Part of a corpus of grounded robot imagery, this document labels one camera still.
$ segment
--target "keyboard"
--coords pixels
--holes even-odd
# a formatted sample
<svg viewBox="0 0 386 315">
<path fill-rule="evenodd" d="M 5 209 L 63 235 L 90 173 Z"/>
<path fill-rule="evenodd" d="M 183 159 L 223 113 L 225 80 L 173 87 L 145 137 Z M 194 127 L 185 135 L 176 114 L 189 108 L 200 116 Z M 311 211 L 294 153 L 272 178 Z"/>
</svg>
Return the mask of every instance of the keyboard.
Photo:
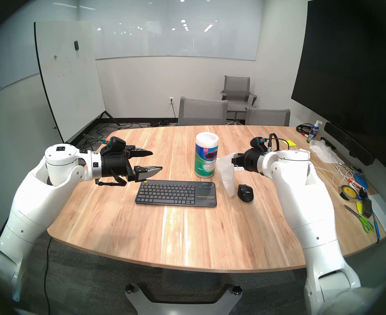
<svg viewBox="0 0 386 315">
<path fill-rule="evenodd" d="M 140 184 L 137 204 L 216 207 L 213 182 L 146 180 Z"/>
</svg>

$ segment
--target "floor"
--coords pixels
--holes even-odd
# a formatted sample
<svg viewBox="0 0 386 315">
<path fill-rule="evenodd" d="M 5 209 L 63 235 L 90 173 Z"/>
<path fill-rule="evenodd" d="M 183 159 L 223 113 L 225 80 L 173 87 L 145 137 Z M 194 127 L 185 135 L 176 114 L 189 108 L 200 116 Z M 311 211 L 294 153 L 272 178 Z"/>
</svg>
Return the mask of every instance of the floor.
<svg viewBox="0 0 386 315">
<path fill-rule="evenodd" d="M 100 124 L 89 135 L 107 137 L 115 124 Z M 148 124 L 134 124 L 131 128 Z M 97 149 L 100 143 L 94 144 Z M 47 314 L 43 279 L 47 232 L 35 243 L 18 308 Z M 153 268 L 90 254 L 52 239 L 46 291 L 51 314 L 123 314 L 137 312 L 124 294 L 128 283 L 138 284 L 152 301 L 214 302 L 228 284 L 240 285 L 243 296 L 230 315 L 306 314 L 303 299 L 306 269 L 267 273 L 202 273 Z"/>
</svg>

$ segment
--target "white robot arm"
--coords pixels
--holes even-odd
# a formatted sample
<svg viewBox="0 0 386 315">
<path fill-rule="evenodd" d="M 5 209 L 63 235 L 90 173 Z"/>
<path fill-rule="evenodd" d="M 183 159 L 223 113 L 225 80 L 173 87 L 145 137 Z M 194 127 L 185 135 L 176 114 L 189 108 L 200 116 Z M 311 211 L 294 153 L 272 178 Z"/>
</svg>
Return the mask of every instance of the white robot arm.
<svg viewBox="0 0 386 315">
<path fill-rule="evenodd" d="M 252 148 L 236 154 L 232 162 L 275 182 L 284 217 L 303 249 L 307 265 L 304 292 L 307 310 L 311 314 L 349 312 L 352 308 L 361 311 L 368 306 L 366 299 L 374 292 L 352 291 L 361 286 L 359 277 L 342 256 L 332 200 L 310 162 L 310 153 L 270 152 L 271 142 L 266 148 L 265 141 L 261 137 L 252 139 Z"/>
<path fill-rule="evenodd" d="M 132 170 L 130 158 L 152 152 L 126 145 L 117 137 L 104 143 L 100 152 L 79 150 L 68 144 L 49 147 L 18 187 L 0 236 L 0 277 L 10 285 L 15 301 L 20 298 L 27 257 L 35 240 L 55 221 L 79 182 L 95 179 L 98 185 L 125 186 L 126 181 L 119 175 L 128 181 L 143 181 L 162 169 L 135 166 Z M 79 158 L 85 160 L 86 169 L 79 165 Z M 109 176 L 117 182 L 99 181 Z"/>
</svg>

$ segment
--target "office chair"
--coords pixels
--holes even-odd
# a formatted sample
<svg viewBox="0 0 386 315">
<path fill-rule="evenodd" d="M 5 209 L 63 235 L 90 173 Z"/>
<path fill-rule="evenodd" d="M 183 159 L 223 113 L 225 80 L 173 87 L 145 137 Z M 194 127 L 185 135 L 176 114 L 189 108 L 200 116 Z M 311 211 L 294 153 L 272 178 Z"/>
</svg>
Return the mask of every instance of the office chair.
<svg viewBox="0 0 386 315">
<path fill-rule="evenodd" d="M 247 108 L 246 125 L 289 126 L 289 109 Z"/>
<path fill-rule="evenodd" d="M 234 112 L 234 121 L 228 124 L 239 124 L 237 113 L 245 113 L 246 107 L 253 106 L 257 99 L 255 94 L 250 92 L 250 77 L 225 76 L 224 90 L 220 92 L 222 100 L 228 100 L 228 112 Z M 253 102 L 248 103 L 249 95 L 253 95 Z"/>
<path fill-rule="evenodd" d="M 202 100 L 181 97 L 178 126 L 225 125 L 228 101 Z"/>
</svg>

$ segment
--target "metal base plate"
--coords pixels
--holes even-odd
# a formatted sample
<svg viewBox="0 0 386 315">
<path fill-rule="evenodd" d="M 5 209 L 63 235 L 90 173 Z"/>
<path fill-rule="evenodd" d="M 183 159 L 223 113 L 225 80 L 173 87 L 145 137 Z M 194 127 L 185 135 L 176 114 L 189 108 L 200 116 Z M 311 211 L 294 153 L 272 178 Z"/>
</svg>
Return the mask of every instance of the metal base plate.
<svg viewBox="0 0 386 315">
<path fill-rule="evenodd" d="M 126 297 L 133 304 L 138 315 L 228 315 L 242 294 L 234 295 L 232 287 L 228 288 L 224 295 L 214 304 L 162 304 L 151 302 L 143 294 L 136 284 L 132 284 L 134 290 L 127 293 Z"/>
</svg>

